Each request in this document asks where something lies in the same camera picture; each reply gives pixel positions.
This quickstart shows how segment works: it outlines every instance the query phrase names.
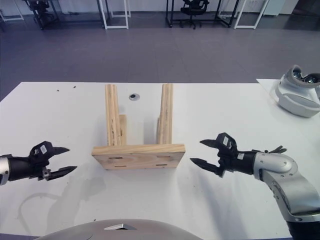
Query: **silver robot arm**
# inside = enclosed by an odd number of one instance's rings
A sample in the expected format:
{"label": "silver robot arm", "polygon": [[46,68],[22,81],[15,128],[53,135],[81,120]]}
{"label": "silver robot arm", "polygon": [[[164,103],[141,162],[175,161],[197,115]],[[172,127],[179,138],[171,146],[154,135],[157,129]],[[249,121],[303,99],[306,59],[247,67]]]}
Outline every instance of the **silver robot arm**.
{"label": "silver robot arm", "polygon": [[320,196],[314,186],[298,171],[297,163],[282,154],[282,146],[273,151],[238,151],[236,141],[226,133],[201,143],[219,150],[216,166],[199,158],[191,160],[200,168],[221,178],[225,171],[254,175],[273,192],[280,212],[295,240],[320,239]]}

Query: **white label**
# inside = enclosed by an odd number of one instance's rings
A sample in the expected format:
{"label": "white label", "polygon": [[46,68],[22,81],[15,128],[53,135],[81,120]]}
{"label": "white label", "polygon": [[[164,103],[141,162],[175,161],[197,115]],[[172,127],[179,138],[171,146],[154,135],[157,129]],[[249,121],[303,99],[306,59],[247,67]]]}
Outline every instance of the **white label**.
{"label": "white label", "polygon": [[239,153],[238,154],[238,159],[239,160],[243,160],[244,159],[245,154],[244,153]]}
{"label": "white label", "polygon": [[47,149],[46,149],[45,145],[42,145],[40,147],[40,150],[41,150],[42,154],[45,154],[47,152]]}
{"label": "white label", "polygon": [[227,146],[228,141],[229,141],[229,138],[227,138],[227,137],[225,136],[224,139],[223,139],[223,144]]}

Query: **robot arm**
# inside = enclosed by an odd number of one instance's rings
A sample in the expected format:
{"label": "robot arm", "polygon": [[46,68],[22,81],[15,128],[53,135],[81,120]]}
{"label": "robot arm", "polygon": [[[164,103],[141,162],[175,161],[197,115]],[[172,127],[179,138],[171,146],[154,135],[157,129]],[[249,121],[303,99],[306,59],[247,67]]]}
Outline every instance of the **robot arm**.
{"label": "robot arm", "polygon": [[238,151],[236,141],[226,133],[220,133],[216,140],[201,143],[219,150],[220,166],[191,158],[196,165],[221,178],[226,170],[254,175],[273,192],[293,239],[320,239],[320,196],[299,173],[297,163],[282,154],[285,148],[280,146],[270,152]]}
{"label": "robot arm", "polygon": [[34,146],[27,157],[12,156],[11,154],[0,156],[0,185],[6,184],[7,181],[24,178],[49,181],[71,173],[77,168],[76,166],[63,167],[54,172],[46,168],[51,157],[67,151],[69,149],[65,147],[53,147],[51,142],[44,141]]}

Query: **office chair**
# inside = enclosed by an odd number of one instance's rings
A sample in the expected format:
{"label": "office chair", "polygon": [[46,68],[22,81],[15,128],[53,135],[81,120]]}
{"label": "office chair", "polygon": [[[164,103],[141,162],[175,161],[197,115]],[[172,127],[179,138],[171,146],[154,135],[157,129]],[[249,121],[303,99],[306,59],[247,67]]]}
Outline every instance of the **office chair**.
{"label": "office chair", "polygon": [[55,16],[48,13],[48,8],[50,7],[48,0],[23,0],[29,9],[33,12],[34,20],[38,23],[41,29],[43,29],[47,24],[50,24],[57,20],[58,16],[56,10],[53,8]]}
{"label": "office chair", "polygon": [[[199,22],[200,28],[202,27],[201,21],[195,21],[193,20],[193,16],[202,15],[207,11],[207,7],[209,4],[208,0],[183,0],[184,5],[180,9],[180,11],[188,16],[190,16],[189,19],[185,20],[184,22],[187,22],[190,24],[190,27],[193,26],[193,29],[196,29],[195,22]],[[183,21],[180,21],[180,27],[183,28]]]}

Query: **screw hole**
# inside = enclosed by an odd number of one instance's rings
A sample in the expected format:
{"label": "screw hole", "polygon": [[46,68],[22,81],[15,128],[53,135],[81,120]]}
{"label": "screw hole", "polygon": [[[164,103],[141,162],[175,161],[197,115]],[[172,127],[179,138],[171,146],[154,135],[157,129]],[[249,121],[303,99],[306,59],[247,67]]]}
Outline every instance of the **screw hole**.
{"label": "screw hole", "polygon": [[129,96],[129,99],[130,99],[131,101],[137,101],[137,100],[140,99],[140,95],[137,94],[137,93],[132,93],[132,94]]}

